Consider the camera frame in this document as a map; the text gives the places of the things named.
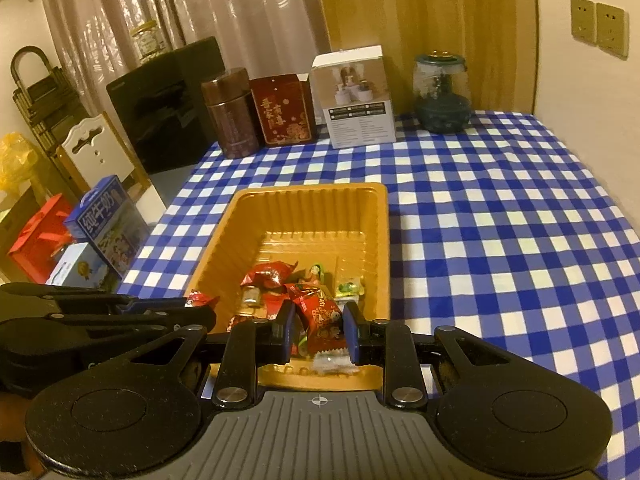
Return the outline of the left hand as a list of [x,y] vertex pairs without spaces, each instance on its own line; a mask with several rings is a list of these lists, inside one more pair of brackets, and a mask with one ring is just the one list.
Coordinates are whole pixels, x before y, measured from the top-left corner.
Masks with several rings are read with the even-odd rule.
[[26,437],[25,417],[31,403],[32,400],[17,394],[1,393],[1,441],[21,445],[23,462],[26,467],[24,474],[17,476],[2,472],[2,479],[37,479],[44,474],[44,468]]

